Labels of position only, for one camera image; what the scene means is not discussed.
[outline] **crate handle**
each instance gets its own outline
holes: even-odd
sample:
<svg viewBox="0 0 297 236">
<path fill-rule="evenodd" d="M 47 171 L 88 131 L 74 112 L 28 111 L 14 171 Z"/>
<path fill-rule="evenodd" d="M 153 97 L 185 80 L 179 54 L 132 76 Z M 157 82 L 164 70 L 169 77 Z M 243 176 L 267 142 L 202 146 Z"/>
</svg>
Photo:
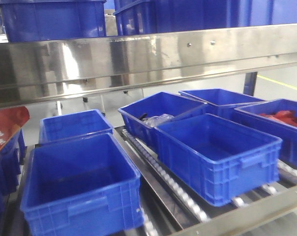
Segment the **crate handle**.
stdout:
<svg viewBox="0 0 297 236">
<path fill-rule="evenodd" d="M 240 162 L 242 164 L 242 168 L 247 168 L 253 165 L 256 165 L 258 163 L 263 163 L 264 159 L 260 158 L 262 155 L 254 155 L 252 157 L 249 158 L 241 158 Z"/>
<path fill-rule="evenodd" d="M 83 203 L 70 205 L 68 207 L 68 213 L 69 213 L 69 216 L 74 216 L 74 215 L 95 210 L 97 208 L 107 206 L 107 205 L 108 205 L 107 197 L 101 197 L 101 198 L 93 199 Z"/>
<path fill-rule="evenodd" d="M 133 6 L 139 5 L 139 4 L 143 3 L 143 2 L 150 2 L 150 1 L 153 1 L 153 0 L 136 0 L 136 1 L 132 2 L 132 3 L 130 3 L 130 4 L 127 4 L 127 5 L 123 6 L 119 10 L 116 10 L 113 14 L 114 15 L 119 14 L 120 12 L 128 10 Z"/>
</svg>

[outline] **red plastic item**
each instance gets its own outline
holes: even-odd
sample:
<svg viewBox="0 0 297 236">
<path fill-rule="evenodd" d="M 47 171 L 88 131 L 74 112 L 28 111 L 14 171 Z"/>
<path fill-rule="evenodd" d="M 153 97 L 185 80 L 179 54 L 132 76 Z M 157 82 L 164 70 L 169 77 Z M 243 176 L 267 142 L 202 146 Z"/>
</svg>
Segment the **red plastic item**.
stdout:
<svg viewBox="0 0 297 236">
<path fill-rule="evenodd" d="M 297 117 L 295 117 L 295 114 L 295 111 L 279 111 L 275 115 L 261 113 L 260 116 L 297 127 Z"/>
<path fill-rule="evenodd" d="M 29 120 L 26 107 L 0 110 L 0 150 Z"/>
</svg>

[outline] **gravity roller track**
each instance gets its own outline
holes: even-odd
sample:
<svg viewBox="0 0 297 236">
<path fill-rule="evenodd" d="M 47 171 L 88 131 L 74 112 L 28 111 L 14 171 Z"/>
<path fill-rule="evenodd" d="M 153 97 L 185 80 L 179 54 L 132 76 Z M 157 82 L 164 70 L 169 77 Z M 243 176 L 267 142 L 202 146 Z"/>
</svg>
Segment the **gravity roller track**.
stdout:
<svg viewBox="0 0 297 236">
<path fill-rule="evenodd" d="M 214 207 L 123 126 L 116 128 L 113 134 L 142 174 L 140 197 L 144 213 L 142 227 L 113 236 L 241 235 L 297 208 L 297 168 L 282 161 L 278 162 L 278 182 L 237 196 L 225 206 Z M 27 149 L 19 191 L 10 196 L 11 206 L 5 216 L 3 236 L 30 235 L 19 207 L 32 149 L 34 147 Z"/>
</svg>

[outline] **crate rim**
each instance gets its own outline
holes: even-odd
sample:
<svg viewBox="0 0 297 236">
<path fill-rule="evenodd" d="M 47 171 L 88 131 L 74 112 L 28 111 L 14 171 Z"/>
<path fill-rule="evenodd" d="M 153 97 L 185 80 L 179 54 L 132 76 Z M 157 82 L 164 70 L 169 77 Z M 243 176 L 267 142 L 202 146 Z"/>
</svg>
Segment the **crate rim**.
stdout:
<svg viewBox="0 0 297 236">
<path fill-rule="evenodd" d="M 226 92 L 231 92 L 231 93 L 236 93 L 236 94 L 239 94 L 239 95 L 243 95 L 243 96 L 246 96 L 246 97 L 251 97 L 251 98 L 256 98 L 260 101 L 255 101 L 255 102 L 242 102 L 242 103 L 232 103 L 232 104 L 225 104 L 225 105 L 218 105 L 218 104 L 215 104 L 213 102 L 210 102 L 210 101 L 207 101 L 205 99 L 202 99 L 200 97 L 197 97 L 195 95 L 192 95 L 192 94 L 189 94 L 187 93 L 188 91 L 200 91 L 200 90 L 215 90 L 215 89 L 218 89 L 218 90 L 223 90 L 223 91 L 226 91 Z M 208 104 L 212 105 L 212 106 L 215 106 L 215 107 L 232 107 L 232 106 L 239 106 L 239 105 L 249 105 L 249 104 L 255 104 L 255 103 L 261 103 L 261 102 L 265 102 L 264 99 L 261 99 L 261 98 L 258 98 L 258 97 L 254 97 L 254 96 L 250 96 L 250 95 L 247 95 L 247 94 L 244 94 L 244 93 L 240 93 L 240 92 L 234 92 L 234 91 L 230 91 L 230 90 L 226 90 L 226 89 L 223 89 L 223 88 L 207 88 L 207 89 L 191 89 L 191 90 L 180 90 L 179 91 L 179 94 L 182 95 L 182 96 L 189 96 L 191 98 L 194 98 L 194 99 L 199 99 L 201 101 L 205 101 L 207 102 Z"/>
<path fill-rule="evenodd" d="M 24 3 L 50 3 L 50 2 L 86 2 L 86 1 L 100 1 L 107 2 L 107 0 L 0 0 L 2 4 L 24 4 Z"/>
<path fill-rule="evenodd" d="M 139 120 L 137 117 L 131 115 L 130 113 L 124 111 L 123 109 L 125 109 L 125 108 L 127 108 L 127 107 L 129 107 L 129 106 L 131 106 L 131 105 L 133 105 L 133 104 L 135 104 L 135 103 L 137 103 L 137 102 L 146 100 L 146 99 L 148 99 L 148 98 L 150 98 L 150 97 L 153 97 L 153 96 L 155 96 L 155 95 L 157 95 L 157 94 L 161 94 L 161 93 L 169 94 L 169 95 L 173 95 L 173 96 L 177 96 L 177 97 L 180 97 L 180 98 L 184 98 L 184 99 L 187 99 L 187 100 L 191 100 L 191 101 L 195 101 L 195 102 L 200 103 L 199 106 L 197 106 L 197 107 L 195 107 L 195 108 L 192 108 L 192 109 L 190 109 L 190 110 L 187 110 L 187 111 L 185 111 L 185 112 L 183 112 L 183 113 L 181 113 L 181 114 L 175 116 L 174 118 L 171 118 L 170 120 L 168 120 L 168 121 L 166 121 L 166 122 L 163 122 L 162 124 L 171 122 L 171 121 L 173 121 L 173 119 L 175 119 L 176 117 L 179 117 L 179 116 L 182 116 L 182 115 L 184 115 L 184 114 L 187 114 L 187 113 L 189 113 L 190 111 L 199 109 L 200 106 L 204 106 L 204 105 L 207 106 L 207 104 L 208 104 L 207 102 L 204 102 L 204 101 L 201 101 L 201 100 L 197 100 L 197 99 L 194 99 L 194 98 L 184 97 L 184 96 L 181 96 L 181 95 L 179 95 L 179 94 L 170 93 L 170 92 L 166 92 L 166 91 L 161 91 L 161 92 L 155 93 L 155 94 L 153 94 L 153 95 L 144 97 L 144 98 L 142 98 L 142 99 L 140 99 L 140 100 L 138 100 L 138 101 L 132 102 L 132 103 L 130 103 L 130 104 L 124 106 L 124 107 L 121 107 L 121 108 L 118 109 L 118 112 L 120 112 L 121 114 L 123 114 L 123 115 L 125 115 L 125 116 L 128 116 L 128 117 L 130 117 L 130 118 L 132 118 L 132 119 L 134 119 L 134 120 L 136 120 L 136 121 L 141 122 L 141 124 L 144 125 L 146 128 L 154 129 L 155 127 L 148 126 L 148 125 L 145 124 L 143 121 Z"/>
<path fill-rule="evenodd" d="M 229 156 L 229 157 L 227 157 L 227 158 L 223 158 L 222 160 L 219 160 L 219 161 L 213 161 L 213 160 L 209 159 L 207 156 L 204 156 L 203 154 L 197 152 L 197 151 L 194 150 L 193 148 L 191 148 L 191 147 L 189 147 L 188 145 L 184 144 L 184 143 L 181 142 L 180 140 L 178 140 L 178 139 L 174 138 L 173 136 L 167 134 L 165 131 L 160 130 L 159 127 L 156 127 L 155 129 L 156 129 L 158 132 L 160 132 L 160 133 L 162 133 L 163 135 L 165 135 L 166 137 L 170 138 L 172 141 L 174 141 L 174 142 L 176 142 L 176 143 L 179 143 L 180 145 L 183 145 L 183 146 L 184 146 L 185 148 L 187 148 L 189 151 L 192 151 L 193 153 L 195 153 L 198 157 L 203 158 L 207 163 L 210 163 L 210 164 L 216 164 L 216 165 L 218 165 L 218 164 L 222 164 L 222 163 L 224 163 L 224 162 L 226 162 L 226 161 L 233 161 L 233 160 L 235 160 L 235 159 L 241 159 L 241 158 L 243 158 L 243 156 L 247 156 L 247 155 L 251 155 L 251 154 L 255 153 L 255 152 L 257 151 L 257 149 L 260 151 L 260 149 L 267 149 L 267 148 L 272 147 L 272 146 L 274 146 L 274 145 L 280 145 L 280 144 L 282 144 L 282 139 L 279 138 L 279 137 L 277 137 L 277 136 L 274 136 L 274 135 L 271 135 L 271 134 L 268 134 L 268 133 L 265 133 L 265 132 L 262 132 L 262 131 L 259 131 L 259 130 L 256 130 L 256 129 L 247 127 L 247 126 L 244 126 L 244 125 L 242 125 L 242 124 L 233 122 L 233 121 L 231 121 L 231 120 L 224 119 L 224 118 L 221 118 L 221 117 L 219 117 L 219 116 L 216 116 L 216 115 L 213 115 L 213 114 L 208 114 L 208 113 L 206 113 L 206 114 L 204 114 L 204 115 L 196 116 L 196 117 L 201 117 L 201 116 L 212 116 L 212 117 L 216 117 L 216 118 L 218 118 L 218 119 L 225 120 L 226 122 L 230 122 L 230 123 L 239 125 L 239 126 L 245 128 L 245 129 L 254 131 L 254 132 L 256 132 L 256 133 L 260 133 L 260 134 L 263 134 L 263 135 L 265 135 L 265 136 L 269 136 L 269 137 L 271 137 L 271 138 L 274 138 L 274 140 L 273 140 L 270 144 L 264 144 L 264 145 L 262 145 L 262 146 L 260 146 L 260 147 L 256 147 L 256 148 L 250 149 L 250 150 L 248 150 L 248 151 L 241 152 L 240 154 L 231 155 L 231 156 Z"/>
<path fill-rule="evenodd" d="M 85 134 L 81 134 L 81 135 L 76 135 L 73 137 L 67 137 L 67 138 L 63 138 L 63 139 L 58 139 L 58 140 L 51 140 L 51 141 L 43 141 L 43 128 L 39 129 L 39 143 L 41 145 L 46 145 L 46 144 L 54 144 L 55 142 L 65 142 L 68 140 L 72 140 L 72 139 L 80 139 L 83 138 L 86 135 L 92 135 L 92 134 L 97 134 L 98 132 L 101 131 L 110 131 L 112 130 L 114 127 L 112 126 L 112 124 L 109 123 L 109 121 L 103 116 L 103 114 L 101 114 L 101 112 L 98 109 L 91 109 L 91 110 L 87 110 L 87 111 L 83 111 L 83 112 L 75 112 L 75 113 L 71 113 L 71 114 L 65 114 L 65 115 L 60 115 L 60 116 L 55 116 L 55 117 L 66 117 L 66 116 L 72 116 L 72 115 L 76 115 L 76 114 L 82 114 L 82 113 L 87 113 L 87 112 L 96 112 L 103 120 L 103 122 L 105 122 L 105 124 L 108 126 L 107 129 L 104 130 L 98 130 L 95 132 L 90 132 L 90 133 L 85 133 Z M 40 120 L 40 127 L 44 127 L 44 122 L 46 120 L 50 120 L 50 119 L 54 119 L 55 117 L 48 117 L 48 118 L 43 118 Z"/>
</svg>

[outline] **yellow floor line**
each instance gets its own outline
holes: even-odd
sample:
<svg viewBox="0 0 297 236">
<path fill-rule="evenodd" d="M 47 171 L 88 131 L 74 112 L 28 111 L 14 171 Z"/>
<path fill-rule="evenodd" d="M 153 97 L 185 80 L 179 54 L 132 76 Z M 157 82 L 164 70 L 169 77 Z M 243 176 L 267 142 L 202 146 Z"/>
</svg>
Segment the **yellow floor line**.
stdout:
<svg viewBox="0 0 297 236">
<path fill-rule="evenodd" d="M 271 78 L 268 78 L 268 77 L 265 77 L 265 76 L 262 76 L 262 75 L 257 75 L 258 78 L 260 79 L 263 79 L 263 80 L 267 80 L 267 81 L 270 81 L 270 82 L 273 82 L 273 83 L 276 83 L 276 84 L 279 84 L 279 85 L 282 85 L 282 86 L 286 86 L 290 89 L 294 89 L 297 91 L 297 87 L 293 86 L 293 85 L 289 85 L 289 84 L 286 84 L 286 83 L 283 83 L 283 82 L 279 82 L 277 80 L 273 80 Z"/>
</svg>

